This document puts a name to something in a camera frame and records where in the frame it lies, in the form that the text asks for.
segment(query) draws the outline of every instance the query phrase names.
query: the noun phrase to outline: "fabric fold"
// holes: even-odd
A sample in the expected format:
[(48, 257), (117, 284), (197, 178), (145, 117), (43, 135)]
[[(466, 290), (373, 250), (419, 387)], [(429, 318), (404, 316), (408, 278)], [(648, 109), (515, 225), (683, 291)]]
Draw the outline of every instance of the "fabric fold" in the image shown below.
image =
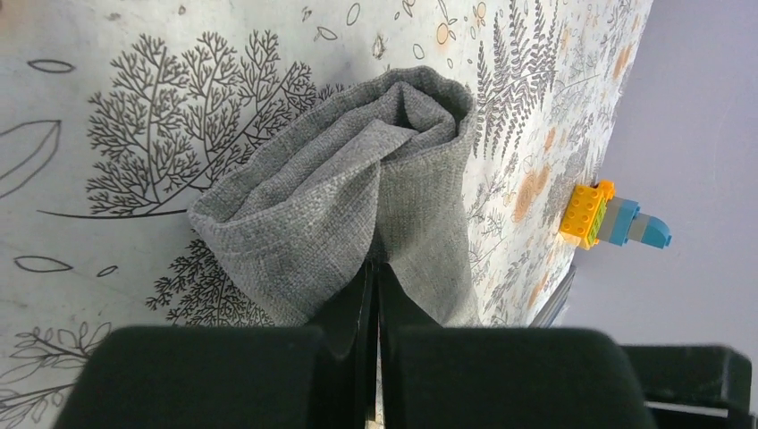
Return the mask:
[(189, 220), (276, 325), (305, 323), (367, 257), (440, 324), (479, 324), (461, 196), (474, 118), (458, 82), (388, 71), (301, 115)]

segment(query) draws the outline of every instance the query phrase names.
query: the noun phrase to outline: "line drawing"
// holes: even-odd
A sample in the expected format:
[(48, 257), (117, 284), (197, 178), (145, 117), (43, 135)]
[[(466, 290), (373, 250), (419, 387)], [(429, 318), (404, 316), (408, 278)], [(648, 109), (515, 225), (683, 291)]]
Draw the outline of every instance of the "line drawing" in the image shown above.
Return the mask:
[(57, 212), (48, 212), (47, 210), (37, 210), (38, 213), (41, 213), (43, 215), (52, 215), (57, 217), (68, 217), (69, 219), (93, 219), (93, 220), (113, 220), (113, 219), (139, 219), (139, 218), (147, 218), (147, 217), (159, 217), (159, 216), (170, 216), (170, 215), (179, 215), (182, 213), (187, 213), (187, 209), (182, 210), (171, 210), (166, 212), (159, 212), (159, 213), (143, 213), (143, 214), (133, 214), (130, 216), (123, 216), (123, 215), (110, 215), (110, 216), (102, 216), (99, 214), (93, 214), (93, 215), (87, 215), (87, 214), (65, 214), (65, 213), (57, 213)]
[(32, 69), (49, 74), (65, 74), (71, 73), (76, 70), (76, 67), (67, 63), (66, 61), (52, 60), (52, 59), (38, 59), (27, 61), (26, 64)]
[[(402, 6), (405, 13), (413, 18), (413, 10), (411, 9), (413, 5), (416, 4), (416, 0), (402, 0)], [(397, 20), (397, 17), (400, 17), (400, 13), (395, 14), (395, 19)]]
[(301, 62), (280, 74), (278, 49), (271, 31), (254, 31), (240, 54), (214, 32), (179, 55), (162, 39), (140, 35), (110, 62), (111, 87), (89, 99), (90, 145), (104, 158), (85, 187), (90, 213), (38, 211), (77, 219), (185, 212), (166, 205), (203, 192), (292, 119), (344, 89), (317, 88)]
[(189, 254), (169, 266), (172, 277), (155, 282), (156, 294), (148, 297), (151, 310), (168, 307), (172, 324), (204, 326), (273, 326), (271, 318), (237, 289), (201, 239), (187, 246)]
[(485, 2), (479, 2), (479, 4), (472, 7), (474, 8), (474, 19), (476, 20), (476, 27), (481, 29), (487, 25), (484, 21), (484, 16), (487, 14), (487, 4)]
[(75, 384), (75, 375), (70, 383), (62, 383), (35, 391), (18, 391), (13, 384), (30, 379), (37, 373), (51, 371), (76, 370), (85, 366), (92, 357), (92, 352), (111, 332), (111, 323), (100, 324), (90, 333), (87, 322), (82, 322), (77, 332), (68, 329), (47, 328), (44, 333), (35, 326), (27, 332), (16, 333), (21, 342), (14, 346), (10, 359), (21, 361), (20, 364), (0, 374), (0, 422), (7, 424), (6, 429), (14, 428), (30, 418), (39, 423), (45, 412), (53, 407), (59, 408)]
[(73, 269), (73, 266), (52, 257), (33, 255), (15, 257), (13, 263), (28, 273), (61, 273)]
[(424, 48), (418, 43), (413, 44), (413, 56), (415, 56), (417, 60), (423, 60), (425, 57)]
[(100, 270), (99, 273), (97, 273), (97, 277), (105, 277), (107, 275), (110, 275), (114, 273), (116, 270), (118, 270), (118, 265), (111, 265), (103, 268)]
[(545, 95), (552, 90), (557, 73), (557, 35), (562, 32), (562, 27), (558, 28), (558, 9), (553, 10), (549, 28), (542, 2), (535, 2), (530, 15), (535, 21), (530, 38), (526, 37), (526, 16), (518, 9), (517, 0), (510, 0), (507, 37), (503, 34), (505, 26), (495, 15), (492, 65), (484, 58), (484, 41), (479, 41), (474, 157), (495, 158), (500, 151), (504, 160), (509, 143), (514, 143), (513, 150), (518, 149), (526, 120), (536, 108), (542, 108)]
[(599, 54), (587, 52), (583, 36), (575, 39), (577, 42), (570, 48), (571, 55), (567, 55), (564, 60), (564, 64), (568, 66), (568, 75), (555, 79), (550, 123), (565, 122), (571, 112), (586, 110), (594, 101), (594, 93), (589, 90), (589, 82), (599, 76), (595, 73), (600, 61)]
[(384, 51), (386, 50), (387, 47), (384, 45), (384, 38), (381, 34), (377, 34), (376, 40), (374, 40), (374, 44), (371, 46), (371, 56), (377, 60), (381, 60), (384, 56)]
[[(25, 139), (23, 133), (34, 131), (36, 127), (46, 128), (49, 126), (49, 131), (42, 138), (39, 143), (30, 150), (29, 143), (34, 143), (33, 139)], [(34, 177), (39, 174), (45, 167), (50, 164), (53, 157), (58, 152), (58, 147), (61, 142), (61, 121), (60, 120), (48, 120), (48, 121), (32, 121), (23, 122), (8, 130), (0, 132), (0, 147), (4, 147), (5, 150), (10, 153), (11, 151), (20, 151), (22, 149), (30, 150), (30, 153), (26, 155), (22, 160), (8, 167), (7, 170), (0, 172), (0, 199), (3, 199), (15, 191), (21, 189), (29, 183)], [(13, 162), (13, 155), (4, 156), (4, 159), (0, 162)]]
[(451, 25), (458, 22), (458, 18), (450, 19), (448, 16), (448, 7), (445, 4), (443, 0), (437, 0), (437, 3), (440, 5), (440, 10), (442, 10), (442, 16), (444, 16), (445, 21), (442, 22), (439, 26), (437, 26), (437, 43), (440, 45), (444, 45), (447, 43), (449, 39), (456, 40), (457, 37), (455, 35), (455, 31), (451, 29)]
[(356, 23), (360, 16), (360, 3), (354, 3), (348, 10), (348, 16), (345, 18), (345, 24), (349, 26)]
[(331, 31), (330, 29), (327, 29), (326, 27), (318, 26), (316, 27), (316, 36), (313, 38), (313, 41), (317, 41), (319, 38), (322, 38), (324, 40), (334, 41), (337, 40), (337, 35), (334, 34), (334, 31)]

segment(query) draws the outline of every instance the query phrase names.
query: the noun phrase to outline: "gray lego brick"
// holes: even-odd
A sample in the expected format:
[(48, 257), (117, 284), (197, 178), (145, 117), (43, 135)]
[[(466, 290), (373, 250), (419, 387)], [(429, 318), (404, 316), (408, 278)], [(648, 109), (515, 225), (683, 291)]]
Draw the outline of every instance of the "gray lego brick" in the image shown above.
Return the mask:
[(603, 217), (602, 223), (600, 224), (600, 230), (597, 232), (596, 238), (601, 241), (608, 241), (611, 238), (613, 225), (616, 223), (616, 217), (619, 215), (619, 206), (612, 206), (612, 201), (613, 200), (608, 202), (607, 209), (605, 210), (605, 217)]
[(627, 237), (630, 240), (634, 241), (640, 241), (642, 240), (642, 236), (644, 235), (644, 230), (647, 228), (647, 224), (650, 222), (650, 215), (640, 213), (637, 215), (634, 221), (632, 221), (632, 226), (629, 227), (629, 234), (627, 234)]

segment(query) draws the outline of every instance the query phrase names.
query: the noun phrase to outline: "blue lego piece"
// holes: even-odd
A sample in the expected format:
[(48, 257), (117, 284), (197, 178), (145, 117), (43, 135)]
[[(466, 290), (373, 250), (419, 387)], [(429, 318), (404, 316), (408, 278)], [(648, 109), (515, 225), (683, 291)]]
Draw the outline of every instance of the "blue lego piece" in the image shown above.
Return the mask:
[(608, 238), (608, 242), (616, 246), (623, 246), (629, 241), (629, 228), (632, 222), (639, 215), (639, 204), (631, 199), (615, 197), (608, 204), (613, 204), (619, 208), (616, 215), (616, 222), (613, 224), (613, 231)]
[(669, 226), (661, 219), (651, 216), (640, 242), (654, 248), (667, 248), (671, 244)]

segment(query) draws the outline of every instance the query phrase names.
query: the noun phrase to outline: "black plastic part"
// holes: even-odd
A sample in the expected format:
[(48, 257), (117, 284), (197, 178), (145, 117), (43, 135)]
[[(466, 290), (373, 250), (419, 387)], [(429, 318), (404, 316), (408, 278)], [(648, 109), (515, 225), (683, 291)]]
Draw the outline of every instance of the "black plastic part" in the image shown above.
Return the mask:
[(316, 377), (323, 381), (322, 394), (334, 415), (330, 427), (363, 429), (367, 419), (375, 418), (379, 316), (375, 294), (373, 265), (366, 262), (307, 324), (326, 334), (327, 358)]
[(328, 419), (313, 383), (324, 342), (313, 326), (120, 329), (54, 429), (314, 427)]
[(388, 428), (655, 428), (626, 355), (607, 336), (442, 329), (388, 265), (378, 284)]
[(659, 429), (755, 429), (755, 416), (730, 411), (727, 416), (707, 416), (670, 409), (651, 408)]
[(364, 265), (300, 328), (117, 330), (54, 428), (363, 429), (375, 408), (373, 279)]
[(752, 366), (721, 346), (625, 346), (650, 401), (693, 407), (750, 408)]
[(114, 332), (54, 429), (363, 428), (375, 409), (378, 330), (388, 429), (756, 427), (750, 362), (734, 350), (622, 349), (577, 329), (442, 328), (388, 265), (366, 263), (304, 327)]

